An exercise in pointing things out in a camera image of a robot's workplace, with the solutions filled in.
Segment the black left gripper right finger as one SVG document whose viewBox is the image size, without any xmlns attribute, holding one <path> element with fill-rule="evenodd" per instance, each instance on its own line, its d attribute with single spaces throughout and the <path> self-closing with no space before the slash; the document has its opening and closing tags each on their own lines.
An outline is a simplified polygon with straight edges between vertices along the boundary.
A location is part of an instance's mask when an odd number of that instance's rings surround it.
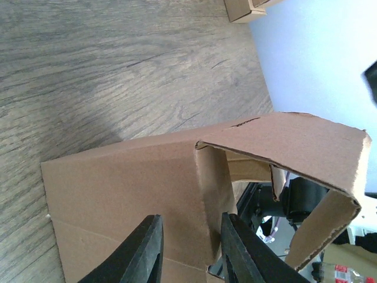
<svg viewBox="0 0 377 283">
<path fill-rule="evenodd" d="M 308 282 L 282 261 L 237 214 L 222 214 L 221 257 L 226 282 Z"/>
</svg>

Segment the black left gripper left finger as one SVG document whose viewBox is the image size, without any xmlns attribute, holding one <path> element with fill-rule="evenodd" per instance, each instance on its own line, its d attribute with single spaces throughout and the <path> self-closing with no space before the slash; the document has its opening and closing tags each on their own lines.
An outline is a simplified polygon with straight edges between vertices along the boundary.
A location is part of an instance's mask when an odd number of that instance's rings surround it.
<svg viewBox="0 0 377 283">
<path fill-rule="evenodd" d="M 163 250 L 163 219 L 160 215 L 148 215 L 80 282 L 160 282 Z"/>
</svg>

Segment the brown cardboard box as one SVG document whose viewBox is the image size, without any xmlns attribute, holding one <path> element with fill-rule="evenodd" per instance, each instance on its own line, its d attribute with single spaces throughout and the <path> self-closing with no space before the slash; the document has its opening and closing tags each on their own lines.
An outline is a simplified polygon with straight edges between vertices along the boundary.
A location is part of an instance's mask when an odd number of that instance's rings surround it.
<svg viewBox="0 0 377 283">
<path fill-rule="evenodd" d="M 49 214 L 67 282 L 102 263 L 147 216 L 164 225 L 164 282 L 207 282 L 219 256 L 232 184 L 285 172 L 328 189 L 295 233 L 286 263 L 300 271 L 361 211 L 372 140 L 367 132 L 307 113 L 270 113 L 143 137 L 43 162 Z"/>
</svg>

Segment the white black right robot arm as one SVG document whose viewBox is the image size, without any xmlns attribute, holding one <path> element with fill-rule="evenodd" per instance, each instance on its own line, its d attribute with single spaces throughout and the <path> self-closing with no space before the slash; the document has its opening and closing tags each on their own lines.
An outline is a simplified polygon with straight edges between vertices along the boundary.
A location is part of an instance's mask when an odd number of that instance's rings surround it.
<svg viewBox="0 0 377 283">
<path fill-rule="evenodd" d="M 289 186 L 283 189 L 280 199 L 274 201 L 272 187 L 258 185 L 256 190 L 256 211 L 262 217 L 286 218 L 295 227 L 310 215 L 327 193 L 327 188 L 302 177 L 297 177 L 292 179 Z M 352 233 L 350 228 L 347 228 L 346 231 L 333 240 L 333 243 L 335 245 L 349 243 L 360 246 L 371 253 L 376 253 L 376 228 L 371 228 L 371 225 L 375 225 L 376 221 L 366 218 L 373 215 L 376 215 L 376 212 L 365 212 L 362 219 L 368 222 L 366 228 L 360 224 L 352 224 L 351 226 L 355 228 L 354 232 Z"/>
</svg>

